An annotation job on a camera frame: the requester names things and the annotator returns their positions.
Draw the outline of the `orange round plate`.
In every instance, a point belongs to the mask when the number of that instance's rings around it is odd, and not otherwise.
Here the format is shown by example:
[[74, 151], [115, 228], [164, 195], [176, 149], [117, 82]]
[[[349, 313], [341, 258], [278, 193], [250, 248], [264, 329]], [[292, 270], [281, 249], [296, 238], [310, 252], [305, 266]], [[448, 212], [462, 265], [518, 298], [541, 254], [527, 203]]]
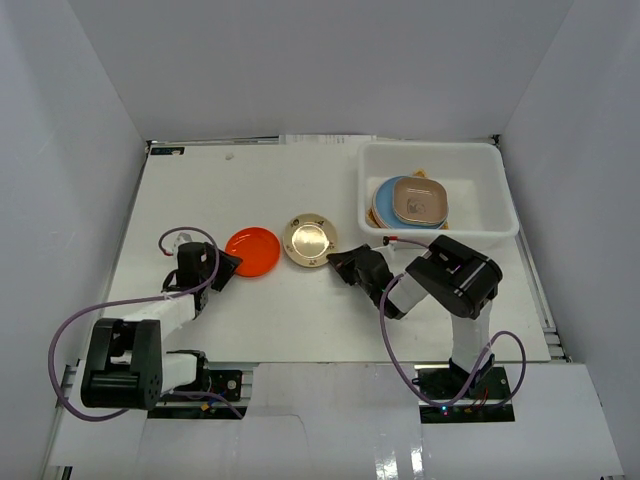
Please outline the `orange round plate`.
[[281, 246], [276, 235], [262, 227], [248, 227], [234, 233], [225, 252], [242, 260], [236, 273], [256, 278], [269, 273], [280, 259]]

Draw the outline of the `beige patterned small plate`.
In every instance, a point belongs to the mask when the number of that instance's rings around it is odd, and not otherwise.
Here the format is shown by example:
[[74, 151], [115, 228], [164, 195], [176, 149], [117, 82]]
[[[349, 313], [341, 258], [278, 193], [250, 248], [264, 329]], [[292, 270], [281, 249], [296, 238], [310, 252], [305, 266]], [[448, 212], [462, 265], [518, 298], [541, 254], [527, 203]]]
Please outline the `beige patterned small plate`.
[[318, 268], [328, 263], [328, 255], [338, 247], [335, 226], [315, 213], [299, 214], [285, 226], [282, 236], [285, 254], [304, 268]]

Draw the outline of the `brown square panda dish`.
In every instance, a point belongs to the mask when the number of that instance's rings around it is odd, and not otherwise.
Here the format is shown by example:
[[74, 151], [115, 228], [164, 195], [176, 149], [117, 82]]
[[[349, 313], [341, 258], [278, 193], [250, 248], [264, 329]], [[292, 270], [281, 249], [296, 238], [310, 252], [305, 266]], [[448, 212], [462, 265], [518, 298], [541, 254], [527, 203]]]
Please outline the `brown square panda dish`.
[[393, 186], [392, 207], [396, 217], [406, 224], [435, 227], [447, 220], [448, 194], [435, 180], [403, 176]]

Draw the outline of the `pink round plate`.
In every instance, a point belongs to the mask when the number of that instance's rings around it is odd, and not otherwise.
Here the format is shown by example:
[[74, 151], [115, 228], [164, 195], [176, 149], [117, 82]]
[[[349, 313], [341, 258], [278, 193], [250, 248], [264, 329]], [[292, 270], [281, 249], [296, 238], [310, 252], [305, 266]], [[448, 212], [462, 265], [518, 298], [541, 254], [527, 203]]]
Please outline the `pink round plate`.
[[376, 191], [372, 198], [369, 216], [377, 228], [393, 229], [393, 221], [396, 217], [391, 196]]

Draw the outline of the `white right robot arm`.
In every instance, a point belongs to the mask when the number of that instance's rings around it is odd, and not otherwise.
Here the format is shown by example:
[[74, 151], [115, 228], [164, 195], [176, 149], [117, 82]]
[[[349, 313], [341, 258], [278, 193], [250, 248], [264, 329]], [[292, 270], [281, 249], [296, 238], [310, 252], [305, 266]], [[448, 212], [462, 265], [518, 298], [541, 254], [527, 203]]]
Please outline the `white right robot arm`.
[[[399, 275], [388, 265], [397, 243], [419, 246]], [[472, 399], [488, 385], [494, 364], [489, 340], [492, 302], [503, 273], [484, 254], [446, 236], [426, 244], [386, 236], [383, 245], [367, 244], [327, 256], [329, 265], [350, 286], [358, 286], [378, 308], [382, 318], [400, 320], [424, 299], [435, 299], [450, 314], [453, 348], [449, 359], [451, 384], [461, 397]]]

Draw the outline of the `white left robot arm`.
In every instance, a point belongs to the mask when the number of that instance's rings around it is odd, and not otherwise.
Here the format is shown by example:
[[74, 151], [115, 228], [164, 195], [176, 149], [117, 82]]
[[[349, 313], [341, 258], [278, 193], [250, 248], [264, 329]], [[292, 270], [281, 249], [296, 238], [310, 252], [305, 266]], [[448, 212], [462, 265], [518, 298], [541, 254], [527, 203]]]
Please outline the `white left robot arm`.
[[221, 291], [243, 260], [209, 242], [183, 243], [174, 255], [177, 268], [165, 277], [158, 301], [94, 325], [80, 387], [84, 406], [151, 410], [174, 389], [191, 399], [209, 392], [206, 354], [169, 351], [163, 343], [203, 312], [209, 293]]

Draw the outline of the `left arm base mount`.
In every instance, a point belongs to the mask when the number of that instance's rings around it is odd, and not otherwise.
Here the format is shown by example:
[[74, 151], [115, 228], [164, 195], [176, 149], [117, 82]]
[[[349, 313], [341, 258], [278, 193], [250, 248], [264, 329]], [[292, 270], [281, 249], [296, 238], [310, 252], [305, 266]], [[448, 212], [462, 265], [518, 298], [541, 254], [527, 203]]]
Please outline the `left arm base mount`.
[[246, 413], [241, 370], [205, 369], [201, 380], [164, 395], [150, 418], [180, 420], [240, 420]]

